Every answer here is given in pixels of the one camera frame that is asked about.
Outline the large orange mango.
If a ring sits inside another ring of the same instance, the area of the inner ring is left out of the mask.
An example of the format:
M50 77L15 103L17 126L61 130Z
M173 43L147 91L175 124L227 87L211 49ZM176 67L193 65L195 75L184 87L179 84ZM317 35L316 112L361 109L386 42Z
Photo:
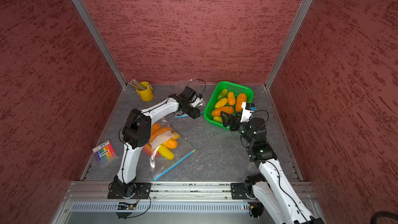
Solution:
M163 133L165 133L165 132L167 132L167 131L173 132L173 128L171 128L171 127L164 127L164 128L161 128L161 129L155 131L153 134L151 134L151 137L150 137L150 139L149 139L149 143L152 143L152 142L154 141L154 139L155 139L157 136L159 136L159 135L161 135L161 134L163 134Z

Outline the clear zip bag blue zipper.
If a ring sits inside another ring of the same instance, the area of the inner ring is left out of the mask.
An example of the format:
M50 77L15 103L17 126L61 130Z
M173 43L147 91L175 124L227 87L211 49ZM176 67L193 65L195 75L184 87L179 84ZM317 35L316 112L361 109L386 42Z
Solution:
M157 148L162 145L163 142L172 139L178 142L178 146L175 149L169 149L175 155L173 160L168 160L161 155L159 157L149 157L143 152L149 160L150 172L155 181L159 180L163 175L197 151L165 118L161 118L152 125L151 134L164 127L173 128L173 132L167 131L157 136L152 143L148 142L147 144L151 145L151 147L157 151Z

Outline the red mango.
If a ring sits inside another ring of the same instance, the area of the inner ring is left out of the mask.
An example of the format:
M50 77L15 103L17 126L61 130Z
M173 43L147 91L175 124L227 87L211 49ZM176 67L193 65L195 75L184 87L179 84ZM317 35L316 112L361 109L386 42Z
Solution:
M147 154L149 157L159 157L159 156L160 156L160 154L159 154L156 150L154 150L154 149L151 147L151 145L149 145L149 144L146 144L146 145L143 147L143 152L144 152L145 154Z

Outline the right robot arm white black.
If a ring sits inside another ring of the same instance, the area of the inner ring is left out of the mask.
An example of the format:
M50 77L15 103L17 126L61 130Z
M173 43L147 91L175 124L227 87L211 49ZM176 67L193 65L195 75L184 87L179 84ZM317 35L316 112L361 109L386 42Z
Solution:
M259 169L258 174L245 179L246 195L255 199L250 215L259 217L267 211L277 224L322 224L302 202L286 178L277 155L267 141L266 120L255 118L245 110L241 117L221 112L222 123L230 131L237 131L249 159Z

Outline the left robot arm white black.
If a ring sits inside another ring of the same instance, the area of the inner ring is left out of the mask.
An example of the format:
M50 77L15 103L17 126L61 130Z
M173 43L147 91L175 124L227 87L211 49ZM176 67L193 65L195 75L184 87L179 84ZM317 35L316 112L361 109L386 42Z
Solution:
M182 112L196 119L200 116L197 106L202 101L203 96L200 93L186 86L182 93L173 93L153 107L130 111L119 131L123 135L120 141L124 145L124 151L120 169L110 184L110 197L118 195L130 199L138 195L135 183L137 164L144 146L149 144L153 124L174 112Z

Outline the green mango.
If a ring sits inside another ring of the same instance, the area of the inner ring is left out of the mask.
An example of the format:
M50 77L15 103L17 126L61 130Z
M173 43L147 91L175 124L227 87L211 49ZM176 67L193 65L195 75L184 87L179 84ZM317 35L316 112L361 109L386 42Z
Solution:
M217 95L217 100L221 100L222 98L226 97L228 95L229 91L228 89L222 89L221 91L219 91L218 95Z

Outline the orange mango left in basket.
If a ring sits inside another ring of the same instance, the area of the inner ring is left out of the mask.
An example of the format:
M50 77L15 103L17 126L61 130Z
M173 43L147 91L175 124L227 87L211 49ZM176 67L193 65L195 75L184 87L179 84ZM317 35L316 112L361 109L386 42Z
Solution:
M168 149L175 149L178 146L178 142L172 139L169 139L162 143L163 146L167 147Z

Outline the green plastic basket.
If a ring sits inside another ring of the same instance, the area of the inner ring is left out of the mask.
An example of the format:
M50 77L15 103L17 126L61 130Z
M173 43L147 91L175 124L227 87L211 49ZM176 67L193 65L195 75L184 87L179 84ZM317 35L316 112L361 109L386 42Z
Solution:
M204 118L210 124L228 130L222 124L221 112L241 116L242 104L251 103L254 98L254 91L246 86L236 83L221 81L219 82L207 103L204 110Z

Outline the yellow cup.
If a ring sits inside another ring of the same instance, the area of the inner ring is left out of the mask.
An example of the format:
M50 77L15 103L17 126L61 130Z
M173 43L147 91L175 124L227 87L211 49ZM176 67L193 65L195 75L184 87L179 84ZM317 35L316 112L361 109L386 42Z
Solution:
M149 82L141 82L140 85L144 88L144 90L136 89L139 97L145 102L151 101L154 98L152 85Z

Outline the sticks in yellow cup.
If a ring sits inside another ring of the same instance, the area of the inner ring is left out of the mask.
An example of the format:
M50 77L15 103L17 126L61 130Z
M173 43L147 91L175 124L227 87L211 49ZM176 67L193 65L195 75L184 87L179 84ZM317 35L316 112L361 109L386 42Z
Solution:
M139 83L137 80L132 79L129 84L133 87L135 87L139 91L144 91L147 89L147 87L143 86L141 83Z

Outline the colourful marker pack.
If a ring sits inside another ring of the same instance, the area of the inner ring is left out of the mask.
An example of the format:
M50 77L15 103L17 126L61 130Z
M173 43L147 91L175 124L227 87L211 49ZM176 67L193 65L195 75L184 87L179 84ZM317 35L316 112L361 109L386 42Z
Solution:
M100 167L118 158L110 140L106 140L92 149L94 158Z

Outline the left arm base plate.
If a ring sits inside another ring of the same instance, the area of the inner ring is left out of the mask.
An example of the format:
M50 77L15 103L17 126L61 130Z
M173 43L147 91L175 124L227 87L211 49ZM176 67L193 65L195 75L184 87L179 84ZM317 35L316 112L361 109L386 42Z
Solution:
M126 187L119 187L114 182L111 182L108 189L108 199L120 200L147 200L149 199L152 183L138 182L134 185L129 184Z

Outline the right corner aluminium post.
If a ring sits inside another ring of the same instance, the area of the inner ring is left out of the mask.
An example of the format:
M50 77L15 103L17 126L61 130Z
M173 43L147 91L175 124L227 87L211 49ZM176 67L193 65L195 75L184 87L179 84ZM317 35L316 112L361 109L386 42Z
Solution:
M276 78L276 75L289 51L290 46L292 45L294 38L298 32L298 30L301 27L301 24L312 4L313 0L302 0L300 3L300 6L296 12L296 15L294 17L294 20L292 22L292 25L289 29L289 32L287 34L287 37L283 43L283 46L280 50L280 53L276 59L276 62L270 72L270 75L265 83L265 88L267 91L270 91L271 85L274 81L274 79Z

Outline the corner aluminium post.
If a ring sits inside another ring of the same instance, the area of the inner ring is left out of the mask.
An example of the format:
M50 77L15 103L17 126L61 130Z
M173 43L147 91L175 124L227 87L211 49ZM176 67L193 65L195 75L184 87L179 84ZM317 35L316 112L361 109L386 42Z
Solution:
M292 22L292 25L289 29L289 32L287 34L287 37L283 43L283 46L280 50L280 53L276 59L276 62L270 72L270 75L265 83L265 88L267 91L270 91L271 85L274 81L274 79L276 78L276 75L289 51L290 46L292 45L294 38L298 32L298 30L301 27L301 24L312 4L313 0L302 0L300 3L300 6L296 12L296 15L294 17L294 20Z
M109 48L107 47L101 33L99 32L98 28L96 27L89 11L87 10L83 0L72 0L75 8L77 9L78 13L80 14L82 20L86 24L89 32L91 33L92 37L94 38L97 46L99 47L100 51L102 52L103 56L105 57L106 61L108 62L111 70L113 71L114 75L116 76L118 82L120 83L121 87L125 89L127 87L127 82L125 77L123 76L121 70L119 69L116 61L114 60Z

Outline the left corner aluminium post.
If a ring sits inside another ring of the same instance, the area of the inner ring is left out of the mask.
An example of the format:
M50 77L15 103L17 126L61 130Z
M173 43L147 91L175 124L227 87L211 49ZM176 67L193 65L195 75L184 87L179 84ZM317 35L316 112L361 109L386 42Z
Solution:
M123 76L121 70L119 69L116 61L114 60L109 48L107 47L101 33L99 32L98 28L96 27L89 11L87 10L83 0L72 0L75 8L77 9L78 13L80 14L82 20L86 24L89 32L91 33L92 37L94 38L97 46L99 47L100 51L102 52L103 56L105 57L106 61L108 62L111 70L113 71L114 75L116 76L118 82L120 83L121 87L125 89L127 87L127 82L125 77Z

